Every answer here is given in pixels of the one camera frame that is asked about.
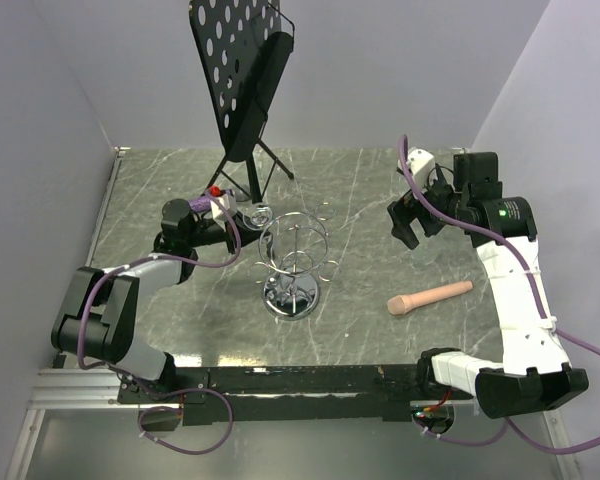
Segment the clear wine glass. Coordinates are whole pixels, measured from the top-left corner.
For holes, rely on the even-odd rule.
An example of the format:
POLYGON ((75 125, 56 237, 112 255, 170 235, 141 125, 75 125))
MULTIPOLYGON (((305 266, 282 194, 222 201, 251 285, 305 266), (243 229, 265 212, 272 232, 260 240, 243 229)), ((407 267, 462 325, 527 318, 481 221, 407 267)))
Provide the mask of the clear wine glass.
POLYGON ((410 264, 416 269, 424 269, 435 263, 442 255, 444 248, 442 236, 423 236, 418 246, 410 252, 410 264))
POLYGON ((404 174, 404 171, 401 167, 396 167, 395 172, 399 176, 402 186, 404 187, 404 191, 400 194, 400 200, 404 202, 412 193, 411 183, 408 181, 408 178, 414 181, 415 176, 410 169, 407 170, 407 174, 404 174))
POLYGON ((241 209, 243 223, 250 230, 262 230, 273 220, 272 209, 264 203, 249 204, 241 209))

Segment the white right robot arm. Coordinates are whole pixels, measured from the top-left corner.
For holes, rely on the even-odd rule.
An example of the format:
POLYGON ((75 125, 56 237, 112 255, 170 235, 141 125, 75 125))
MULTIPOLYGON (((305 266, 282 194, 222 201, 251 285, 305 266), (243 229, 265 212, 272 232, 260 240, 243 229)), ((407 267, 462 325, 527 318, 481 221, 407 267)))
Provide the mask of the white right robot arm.
POLYGON ((387 208, 392 236, 415 249, 413 221, 428 237, 446 225, 463 229, 489 280, 503 343, 499 363, 453 349, 423 354, 419 392, 434 399, 461 390, 492 419, 554 410, 585 392, 587 373, 571 365, 549 311, 531 207, 504 196, 497 154, 455 155, 450 179, 425 150, 400 152, 399 162, 410 189, 387 208))

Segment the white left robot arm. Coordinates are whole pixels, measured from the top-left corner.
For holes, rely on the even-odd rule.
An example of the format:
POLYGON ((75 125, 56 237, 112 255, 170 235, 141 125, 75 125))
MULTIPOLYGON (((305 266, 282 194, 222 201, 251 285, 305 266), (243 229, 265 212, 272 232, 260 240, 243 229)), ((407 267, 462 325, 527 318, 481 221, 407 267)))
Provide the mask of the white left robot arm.
POLYGON ((233 259, 259 239, 253 218, 223 198, 206 196, 211 217, 190 201, 174 199, 162 208, 161 230, 152 252, 114 268, 81 267, 74 273, 51 330, 52 346, 76 356, 80 368, 105 366, 141 385, 156 402, 173 397, 178 387, 173 356, 143 341, 135 332, 139 300, 187 281, 205 267, 198 248, 224 244, 233 259))

